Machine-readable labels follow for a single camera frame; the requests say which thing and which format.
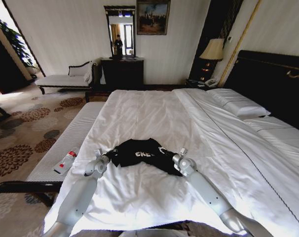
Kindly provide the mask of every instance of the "framed painting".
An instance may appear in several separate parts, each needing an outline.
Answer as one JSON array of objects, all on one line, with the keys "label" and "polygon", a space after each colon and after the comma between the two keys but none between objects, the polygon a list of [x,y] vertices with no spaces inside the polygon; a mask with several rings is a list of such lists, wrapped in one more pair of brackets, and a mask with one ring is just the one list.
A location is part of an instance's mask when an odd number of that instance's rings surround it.
[{"label": "framed painting", "polygon": [[170,0],[137,0],[137,34],[166,35]]}]

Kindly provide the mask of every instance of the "black headboard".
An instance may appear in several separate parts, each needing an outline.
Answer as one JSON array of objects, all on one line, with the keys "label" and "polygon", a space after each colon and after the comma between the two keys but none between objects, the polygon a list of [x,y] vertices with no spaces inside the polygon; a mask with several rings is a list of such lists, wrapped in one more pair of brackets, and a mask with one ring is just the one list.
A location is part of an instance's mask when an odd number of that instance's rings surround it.
[{"label": "black headboard", "polygon": [[299,129],[299,56],[241,50],[224,88]]}]

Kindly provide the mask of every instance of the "dark wooden dresser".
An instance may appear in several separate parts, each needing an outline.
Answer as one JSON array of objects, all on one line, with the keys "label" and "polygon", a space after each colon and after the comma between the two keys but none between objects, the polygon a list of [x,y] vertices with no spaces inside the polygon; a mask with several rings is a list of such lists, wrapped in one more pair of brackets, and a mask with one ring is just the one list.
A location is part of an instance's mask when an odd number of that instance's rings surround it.
[{"label": "dark wooden dresser", "polygon": [[144,58],[103,58],[106,85],[111,89],[138,89],[143,85]]}]

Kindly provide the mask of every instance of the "mirror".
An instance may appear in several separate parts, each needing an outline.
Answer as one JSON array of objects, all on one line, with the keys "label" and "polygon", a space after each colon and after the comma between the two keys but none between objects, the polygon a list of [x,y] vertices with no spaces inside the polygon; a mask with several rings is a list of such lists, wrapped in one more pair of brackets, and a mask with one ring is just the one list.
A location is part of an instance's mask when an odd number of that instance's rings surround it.
[{"label": "mirror", "polygon": [[135,57],[135,6],[105,6],[113,57]]}]

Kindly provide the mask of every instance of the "white duvet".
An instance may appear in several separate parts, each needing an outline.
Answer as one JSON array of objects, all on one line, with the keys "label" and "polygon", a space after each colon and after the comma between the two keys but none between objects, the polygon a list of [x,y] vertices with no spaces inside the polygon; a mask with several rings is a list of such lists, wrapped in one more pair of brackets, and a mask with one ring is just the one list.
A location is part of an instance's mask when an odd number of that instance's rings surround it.
[{"label": "white duvet", "polygon": [[[248,125],[225,111],[204,91],[113,92],[100,111],[68,172],[44,231],[55,222],[59,206],[85,165],[128,139],[153,138],[188,157],[242,214],[274,236],[299,237],[299,170]],[[140,163],[108,164],[95,195],[72,234],[83,229],[134,230],[193,220],[225,233],[231,231],[182,177]]]}]

